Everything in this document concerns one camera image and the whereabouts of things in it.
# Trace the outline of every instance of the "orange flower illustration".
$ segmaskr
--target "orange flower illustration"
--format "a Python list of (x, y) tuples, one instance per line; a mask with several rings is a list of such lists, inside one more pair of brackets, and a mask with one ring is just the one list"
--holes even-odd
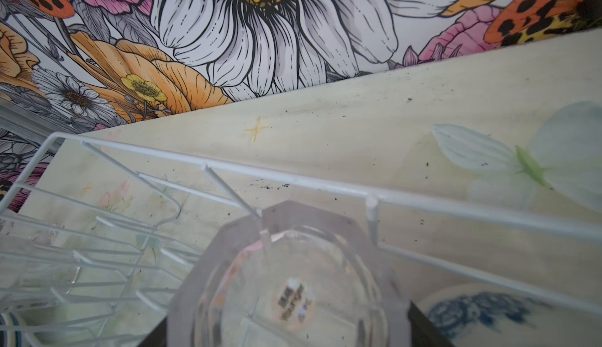
[(199, 72), (172, 61), (159, 49), (124, 39), (110, 45), (92, 40), (83, 32), (71, 37), (95, 64), (77, 56), (71, 58), (113, 90), (110, 96), (103, 96), (126, 120), (131, 119), (129, 114), (136, 121), (142, 120), (145, 104), (155, 110), (156, 115), (163, 116), (170, 112), (177, 114), (232, 102)]
[(0, 23), (0, 83), (29, 88), (43, 95), (31, 80), (32, 67), (39, 62), (27, 50), (25, 39)]

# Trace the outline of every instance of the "sticker label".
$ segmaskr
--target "sticker label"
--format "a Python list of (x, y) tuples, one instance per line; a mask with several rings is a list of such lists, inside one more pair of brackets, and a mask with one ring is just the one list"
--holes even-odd
[(298, 278), (289, 278), (278, 288), (272, 301), (274, 318), (290, 331), (307, 325), (315, 308), (313, 291)]

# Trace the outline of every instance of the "blue and white plate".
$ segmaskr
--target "blue and white plate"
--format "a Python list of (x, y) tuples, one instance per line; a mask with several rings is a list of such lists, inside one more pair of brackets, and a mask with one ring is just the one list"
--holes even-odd
[(602, 346), (602, 319), (489, 284), (448, 287), (417, 306), (456, 347)]

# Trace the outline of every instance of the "blue floral pattern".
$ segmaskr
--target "blue floral pattern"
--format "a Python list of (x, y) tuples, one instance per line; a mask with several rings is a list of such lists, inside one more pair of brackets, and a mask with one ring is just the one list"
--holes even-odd
[(496, 321), (509, 319), (526, 323), (526, 317), (536, 307), (549, 305), (531, 298), (507, 293), (480, 292), (438, 302), (427, 312), (429, 321), (448, 339), (454, 339), (470, 325), (480, 323), (497, 331)]

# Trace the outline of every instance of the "yellow star drawing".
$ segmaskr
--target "yellow star drawing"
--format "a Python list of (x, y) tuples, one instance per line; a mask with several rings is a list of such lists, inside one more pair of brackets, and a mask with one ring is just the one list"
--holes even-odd
[(255, 125), (255, 128), (252, 129), (245, 129), (245, 131), (251, 131), (255, 133), (255, 136), (253, 137), (253, 141), (257, 140), (257, 134), (260, 132), (260, 130), (263, 129), (267, 129), (269, 126), (260, 126), (261, 125), (261, 116), (257, 119), (257, 125)]

